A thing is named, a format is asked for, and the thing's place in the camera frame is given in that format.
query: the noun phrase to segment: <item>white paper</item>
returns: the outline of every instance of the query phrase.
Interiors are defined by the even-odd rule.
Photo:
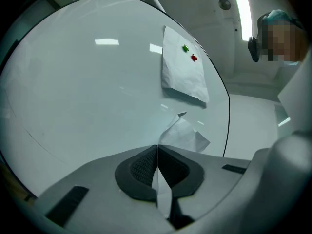
[[[201,153],[210,142],[197,132],[188,121],[181,118],[186,113],[187,111],[184,111],[174,117],[167,129],[161,134],[159,144]]]
[[[184,44],[189,51],[183,50]],[[192,60],[192,54],[196,55],[196,61]],[[168,26],[163,40],[161,86],[173,88],[206,103],[209,101],[199,48]]]

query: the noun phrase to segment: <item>red pin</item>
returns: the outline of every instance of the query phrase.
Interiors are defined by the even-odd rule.
[[[197,60],[197,57],[196,57],[196,55],[194,55],[194,54],[192,54],[192,59],[193,59],[193,61],[196,61]]]

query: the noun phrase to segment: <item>pushpin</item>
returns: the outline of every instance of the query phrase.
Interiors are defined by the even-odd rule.
[[[192,54],[192,59],[193,59],[193,61],[196,61],[197,60],[197,57],[196,57],[196,55],[194,55],[194,54]]]
[[[183,45],[183,49],[184,49],[184,51],[185,52],[187,52],[187,51],[189,51],[190,49],[189,49],[189,47],[188,46],[186,46],[185,44]]]

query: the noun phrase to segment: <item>person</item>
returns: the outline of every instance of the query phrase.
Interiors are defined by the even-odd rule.
[[[255,62],[260,58],[284,61],[287,65],[303,61],[309,49],[309,41],[300,21],[290,18],[282,10],[272,10],[258,19],[257,26],[257,38],[250,37],[248,42],[248,49]]]

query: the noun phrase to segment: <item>green pin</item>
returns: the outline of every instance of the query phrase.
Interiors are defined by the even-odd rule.
[[[184,51],[185,52],[187,52],[187,51],[189,51],[190,49],[189,49],[189,47],[188,46],[186,46],[185,44],[183,45],[183,49],[184,49]]]

